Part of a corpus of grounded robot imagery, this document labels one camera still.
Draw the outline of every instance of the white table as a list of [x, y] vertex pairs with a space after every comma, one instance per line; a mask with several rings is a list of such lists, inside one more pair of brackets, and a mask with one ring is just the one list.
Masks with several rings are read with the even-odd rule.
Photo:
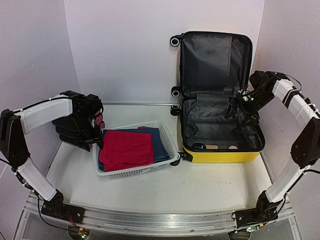
[[[178, 117], [169, 105], [105, 105], [106, 128], [161, 120], [181, 151]], [[254, 207], [271, 185], [259, 156], [247, 163], [191, 163], [109, 180], [95, 174], [92, 153], [62, 143], [47, 174], [66, 203], [143, 213], [201, 213]]]

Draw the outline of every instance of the yellow suitcase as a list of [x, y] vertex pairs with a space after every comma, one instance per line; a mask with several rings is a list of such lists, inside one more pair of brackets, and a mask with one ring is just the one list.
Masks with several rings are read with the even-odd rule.
[[230, 100], [248, 86], [252, 42], [244, 35], [189, 31], [170, 39], [180, 44], [180, 115], [184, 158], [193, 163], [240, 163], [253, 161], [265, 146], [259, 125], [240, 126], [246, 113], [227, 116]]

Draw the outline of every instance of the black cable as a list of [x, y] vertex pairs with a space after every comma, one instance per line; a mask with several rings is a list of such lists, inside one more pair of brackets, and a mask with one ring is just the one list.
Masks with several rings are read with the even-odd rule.
[[3, 238], [3, 240], [6, 240], [5, 236], [2, 234], [2, 232], [0, 231], [0, 235]]
[[308, 170], [305, 170], [304, 173], [315, 173], [315, 174], [320, 174], [320, 171], [317, 171], [317, 170], [313, 170], [313, 169], [308, 169]]
[[46, 99], [46, 100], [42, 100], [42, 101], [38, 101], [34, 104], [31, 104], [29, 106], [26, 106], [24, 108], [22, 108], [22, 110], [27, 110], [29, 108], [32, 108], [34, 106], [37, 106], [39, 104], [43, 104], [46, 102], [51, 102], [53, 100], [59, 100], [59, 99], [70, 99], [70, 100], [77, 100], [77, 101], [101, 101], [101, 99], [79, 99], [79, 98], [73, 98], [73, 97], [69, 97], [69, 96], [59, 96], [59, 97], [54, 97], [54, 98], [50, 98], [50, 99]]
[[41, 211], [40, 211], [40, 196], [39, 196], [39, 194], [37, 194], [37, 199], [38, 199], [38, 213], [39, 213], [39, 217], [41, 218], [41, 220], [42, 220], [45, 224], [47, 224], [47, 225], [49, 225], [49, 226], [51, 226], [51, 227], [54, 227], [54, 228], [56, 228], [56, 229], [62, 229], [62, 230], [66, 230], [66, 231], [68, 231], [68, 232], [73, 232], [73, 233], [77, 233], [77, 234], [78, 234], [77, 231], [74, 231], [74, 230], [71, 230], [71, 229], [67, 229], [67, 228], [64, 228], [64, 227], [60, 227], [60, 226], [56, 226], [56, 225], [53, 225], [53, 224], [47, 222], [46, 220], [44, 220], [44, 218], [43, 218], [42, 215], [41, 215]]
[[298, 90], [299, 92], [302, 90], [302, 84], [297, 80], [297, 79], [295, 79], [293, 76], [290, 76], [290, 75], [288, 75], [288, 74], [285, 74], [287, 77], [289, 77], [289, 78], [292, 78], [293, 80], [295, 80], [299, 85], [300, 85], [300, 89]]
[[8, 164], [10, 167], [13, 167], [10, 162], [8, 162], [6, 160], [3, 160], [2, 158], [0, 158], [0, 161], [5, 163], [5, 164]]
[[263, 89], [265, 86], [267, 86], [268, 83], [271, 82], [272, 79], [274, 79], [275, 77], [278, 77], [278, 75], [274, 75], [273, 77], [270, 77], [267, 81], [265, 81], [263, 84], [261, 84], [260, 86], [258, 86], [256, 89], [254, 89], [253, 91], [250, 91], [244, 95], [241, 95], [241, 97], [247, 97], [250, 96], [252, 94], [255, 94], [256, 92], [260, 91], [261, 89]]
[[233, 220], [236, 220], [237, 218], [236, 218], [236, 217], [233, 217], [234, 214], [235, 214], [235, 212], [233, 212], [233, 213], [231, 214], [231, 218], [232, 218]]
[[320, 174], [320, 171], [318, 170], [313, 170], [313, 169], [308, 169], [308, 170], [304, 170], [303, 173], [297, 178], [297, 180], [295, 180], [295, 182], [289, 187], [289, 189], [287, 190], [287, 192], [283, 195], [283, 203], [281, 205], [281, 207], [279, 208], [279, 210], [276, 212], [275, 217], [280, 213], [280, 211], [284, 208], [285, 204], [286, 204], [286, 198], [287, 195], [289, 194], [289, 192], [294, 188], [294, 186], [301, 180], [301, 178], [305, 175], [305, 173], [315, 173], [315, 174]]

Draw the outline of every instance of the laundry basket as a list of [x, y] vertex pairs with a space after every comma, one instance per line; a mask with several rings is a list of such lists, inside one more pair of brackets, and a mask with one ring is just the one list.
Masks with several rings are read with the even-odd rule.
[[170, 159], [166, 160], [166, 161], [153, 163], [153, 164], [150, 164], [147, 166], [138, 166], [138, 167], [132, 167], [132, 168], [123, 169], [123, 170], [104, 172], [99, 169], [99, 165], [98, 165], [98, 158], [99, 158], [99, 150], [100, 149], [96, 144], [94, 144], [92, 146], [92, 159], [93, 159], [94, 171], [97, 175], [106, 176], [109, 179], [119, 179], [119, 178], [125, 178], [125, 177], [134, 176], [134, 175], [139, 175], [139, 174], [146, 174], [146, 173], [165, 169], [170, 165], [170, 163], [175, 162], [180, 159], [180, 154], [177, 151], [176, 145], [171, 137], [171, 134], [170, 134], [167, 126], [162, 121], [142, 122], [142, 123], [137, 123], [137, 124], [133, 124], [133, 125], [126, 125], [126, 126], [109, 128], [109, 130], [137, 129], [138, 127], [141, 127], [141, 126], [159, 129], [162, 144], [163, 144], [165, 150], [167, 151], [167, 153], [169, 154]]

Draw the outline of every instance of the folded fabric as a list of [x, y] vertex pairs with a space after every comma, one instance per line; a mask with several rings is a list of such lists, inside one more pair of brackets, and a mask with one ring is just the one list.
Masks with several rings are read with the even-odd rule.
[[151, 134], [154, 152], [154, 162], [158, 163], [170, 159], [170, 156], [161, 141], [159, 128], [141, 126], [138, 129], [119, 129], [118, 131]]
[[154, 163], [154, 149], [150, 133], [108, 130], [99, 161], [104, 171], [111, 172]]
[[105, 172], [105, 164], [103, 162], [100, 162], [100, 153], [101, 153], [101, 150], [99, 150], [98, 168], [101, 172]]

